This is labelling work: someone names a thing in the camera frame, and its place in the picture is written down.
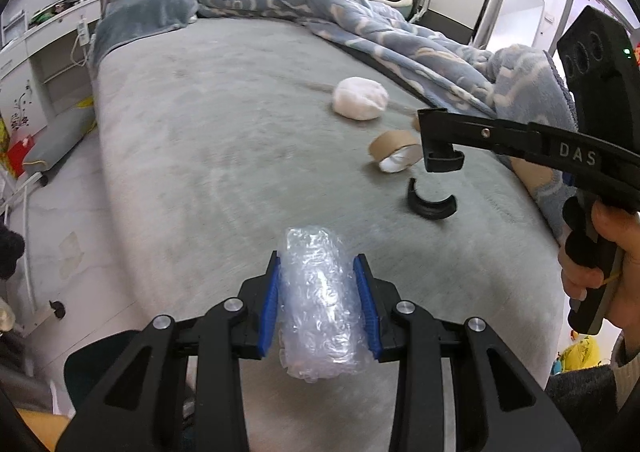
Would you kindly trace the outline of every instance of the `bubble wrap roll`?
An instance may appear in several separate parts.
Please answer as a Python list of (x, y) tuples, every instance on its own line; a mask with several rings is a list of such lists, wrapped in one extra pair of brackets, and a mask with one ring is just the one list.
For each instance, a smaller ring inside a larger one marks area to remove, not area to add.
[(280, 361), (315, 382), (362, 371), (373, 357), (352, 258), (322, 227), (287, 230), (280, 256)]

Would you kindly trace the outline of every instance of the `metal screw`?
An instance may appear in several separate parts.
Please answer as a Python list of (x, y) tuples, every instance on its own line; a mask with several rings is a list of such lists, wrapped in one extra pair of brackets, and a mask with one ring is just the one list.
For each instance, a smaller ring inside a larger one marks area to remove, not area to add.
[(158, 315), (154, 318), (154, 328), (167, 329), (171, 325), (171, 317), (169, 315)]
[(238, 297), (232, 297), (231, 299), (226, 299), (225, 301), (225, 309), (227, 311), (240, 311), (242, 309), (243, 303)]
[(403, 315), (411, 315), (415, 311), (415, 304), (410, 301), (400, 301), (396, 304), (396, 309)]
[(477, 333), (481, 333), (486, 328), (486, 322), (479, 317), (470, 318), (467, 324), (471, 331), (476, 331)]

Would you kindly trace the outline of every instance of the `white ball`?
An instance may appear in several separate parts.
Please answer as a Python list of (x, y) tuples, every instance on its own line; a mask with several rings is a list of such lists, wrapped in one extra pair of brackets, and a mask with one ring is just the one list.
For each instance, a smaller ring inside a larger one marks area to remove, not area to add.
[(378, 118), (388, 102), (389, 94), (382, 84), (368, 78), (349, 77), (334, 89), (334, 111), (354, 120)]

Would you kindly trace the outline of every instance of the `hand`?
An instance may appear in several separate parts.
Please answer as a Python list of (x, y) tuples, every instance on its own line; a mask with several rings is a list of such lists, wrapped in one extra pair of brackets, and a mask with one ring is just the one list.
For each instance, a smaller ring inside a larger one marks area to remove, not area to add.
[[(620, 285), (606, 318), (625, 333), (626, 353), (640, 350), (640, 222), (638, 217), (596, 202), (591, 211), (596, 231), (614, 241), (625, 252)], [(562, 266), (562, 286), (572, 299), (583, 301), (586, 288), (599, 288), (604, 275), (600, 269), (589, 269), (574, 263), (560, 248), (558, 262)]]

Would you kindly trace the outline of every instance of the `floor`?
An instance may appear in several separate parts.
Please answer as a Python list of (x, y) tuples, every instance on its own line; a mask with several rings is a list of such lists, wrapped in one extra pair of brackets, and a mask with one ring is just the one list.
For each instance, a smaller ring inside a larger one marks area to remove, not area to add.
[[(142, 329), (148, 321), (127, 289), (102, 177), (98, 131), (85, 137), (59, 167), (49, 185), (36, 187), (29, 196), (27, 241), (37, 308), (61, 301), (66, 316), (49, 318), (27, 342), (36, 375), (56, 386), (59, 412), (72, 414), (63, 382), (66, 358), (100, 338)], [(10, 217), (10, 227), (22, 233), (21, 204)], [(31, 309), (21, 270), (6, 286), (18, 321), (25, 320)]]

